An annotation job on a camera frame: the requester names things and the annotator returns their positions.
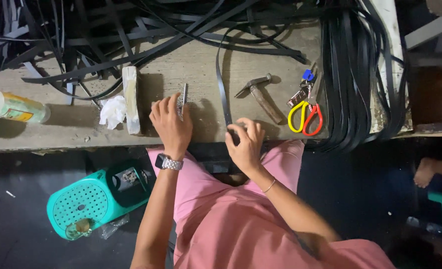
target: wooden hammer handle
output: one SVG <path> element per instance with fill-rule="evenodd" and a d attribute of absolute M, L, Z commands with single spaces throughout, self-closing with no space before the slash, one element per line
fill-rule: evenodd
<path fill-rule="evenodd" d="M 253 85 L 249 88 L 249 90 L 251 91 L 251 94 L 253 94 L 254 98 L 256 99 L 256 101 L 260 104 L 260 106 L 264 109 L 264 111 L 266 112 L 266 114 L 271 118 L 271 120 L 275 123 L 275 124 L 279 124 L 281 123 L 281 121 L 283 120 L 283 116 L 279 115 L 276 110 L 274 109 L 274 107 L 271 106 L 271 104 L 269 102 L 266 101 L 266 99 L 264 98 L 263 93 L 256 87 L 256 85 Z"/>

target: metal hammer head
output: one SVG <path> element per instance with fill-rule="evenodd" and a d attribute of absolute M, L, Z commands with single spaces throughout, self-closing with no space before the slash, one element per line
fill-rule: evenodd
<path fill-rule="evenodd" d="M 259 83 L 264 82 L 264 81 L 271 82 L 271 74 L 267 73 L 266 76 L 263 76 L 263 77 L 260 77 L 260 78 L 256 78 L 256 79 L 250 80 L 250 81 L 246 84 L 246 86 L 244 86 L 244 88 L 242 88 L 242 90 L 240 90 L 236 95 L 234 95 L 234 97 L 238 97 L 239 95 L 242 94 L 242 92 L 243 92 L 244 90 L 247 90 L 247 89 L 249 89 L 251 86 L 254 86 L 254 85 L 259 84 Z"/>

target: silver watch band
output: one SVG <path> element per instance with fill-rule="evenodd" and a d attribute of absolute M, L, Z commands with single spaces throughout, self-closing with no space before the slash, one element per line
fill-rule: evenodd
<path fill-rule="evenodd" d="M 181 170 L 182 164 L 184 162 L 178 162 L 171 159 L 168 159 L 167 157 L 164 158 L 163 161 L 163 168 L 173 169 L 173 170 Z"/>

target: crumpled tissue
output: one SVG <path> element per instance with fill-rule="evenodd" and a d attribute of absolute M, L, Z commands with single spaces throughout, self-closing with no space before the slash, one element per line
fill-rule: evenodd
<path fill-rule="evenodd" d="M 108 121 L 108 130 L 113 130 L 126 118 L 126 102 L 123 96 L 115 96 L 108 100 L 102 100 L 103 108 L 100 113 L 100 124 L 105 125 Z"/>

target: wristwatch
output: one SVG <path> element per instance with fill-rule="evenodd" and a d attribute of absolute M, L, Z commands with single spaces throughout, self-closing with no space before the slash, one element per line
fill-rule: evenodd
<path fill-rule="evenodd" d="M 172 170 L 181 170 L 182 164 L 184 162 L 178 162 L 175 160 L 171 160 L 170 156 L 167 156 L 163 153 L 159 153 L 158 157 L 156 158 L 156 162 L 154 163 L 154 166 L 156 166 L 159 169 L 172 169 Z"/>

